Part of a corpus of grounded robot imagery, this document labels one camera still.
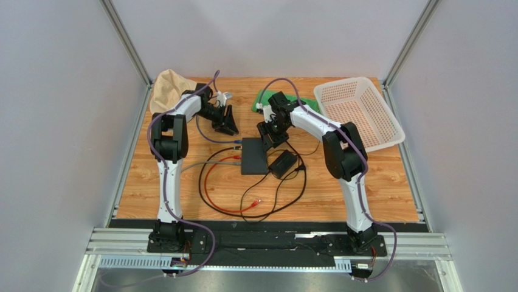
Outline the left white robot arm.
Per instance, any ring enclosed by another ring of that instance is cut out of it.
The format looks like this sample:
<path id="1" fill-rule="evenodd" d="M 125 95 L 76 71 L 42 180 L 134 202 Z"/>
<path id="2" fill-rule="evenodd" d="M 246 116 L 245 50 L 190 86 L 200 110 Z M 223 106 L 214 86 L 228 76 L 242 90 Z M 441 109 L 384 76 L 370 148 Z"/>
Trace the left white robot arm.
<path id="1" fill-rule="evenodd" d="M 180 192 L 182 165 L 188 153 L 187 122 L 201 116 L 212 122 L 215 131 L 238 134 L 232 107 L 227 104 L 231 98 L 230 92 L 213 94 L 208 84 L 201 83 L 194 91 L 184 91 L 171 108 L 153 115 L 147 139 L 159 169 L 161 201 L 150 242 L 178 247 L 185 243 Z"/>

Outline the black network switch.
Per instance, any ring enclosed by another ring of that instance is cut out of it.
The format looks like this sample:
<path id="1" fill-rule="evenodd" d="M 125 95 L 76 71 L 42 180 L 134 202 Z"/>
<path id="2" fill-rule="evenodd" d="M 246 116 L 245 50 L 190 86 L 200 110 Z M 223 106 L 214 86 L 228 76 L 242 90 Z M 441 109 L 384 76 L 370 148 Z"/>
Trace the black network switch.
<path id="1" fill-rule="evenodd" d="M 268 173 L 267 154 L 260 137 L 242 139 L 241 174 L 266 175 Z"/>

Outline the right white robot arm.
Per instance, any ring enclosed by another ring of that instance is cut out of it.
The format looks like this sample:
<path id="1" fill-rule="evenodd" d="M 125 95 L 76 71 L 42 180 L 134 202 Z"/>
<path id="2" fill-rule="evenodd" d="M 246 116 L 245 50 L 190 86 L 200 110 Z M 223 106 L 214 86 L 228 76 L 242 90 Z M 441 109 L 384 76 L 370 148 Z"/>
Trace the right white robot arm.
<path id="1" fill-rule="evenodd" d="M 269 98 L 262 113 L 264 121 L 257 128 L 264 151 L 286 142 L 290 127 L 305 130 L 321 142 L 326 168 L 338 180 L 344 196 L 350 245 L 367 249 L 378 233 L 367 208 L 367 153 L 356 125 L 335 122 L 302 101 L 288 100 L 282 92 Z"/>

